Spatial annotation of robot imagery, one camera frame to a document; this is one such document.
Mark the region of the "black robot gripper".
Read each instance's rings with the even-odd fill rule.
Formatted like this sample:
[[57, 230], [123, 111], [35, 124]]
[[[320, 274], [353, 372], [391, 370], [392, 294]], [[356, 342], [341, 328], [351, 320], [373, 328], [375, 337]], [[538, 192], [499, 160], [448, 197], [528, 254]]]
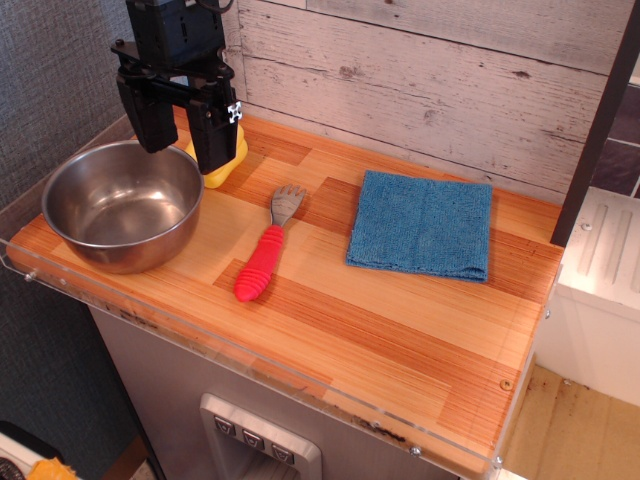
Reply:
[[231, 86], [234, 71], [223, 59], [222, 22], [232, 6], [231, 1], [128, 1], [134, 39], [112, 45], [120, 61], [118, 92], [139, 143], [149, 153], [173, 144], [178, 139], [173, 106], [189, 104], [202, 175], [236, 157], [241, 103]]

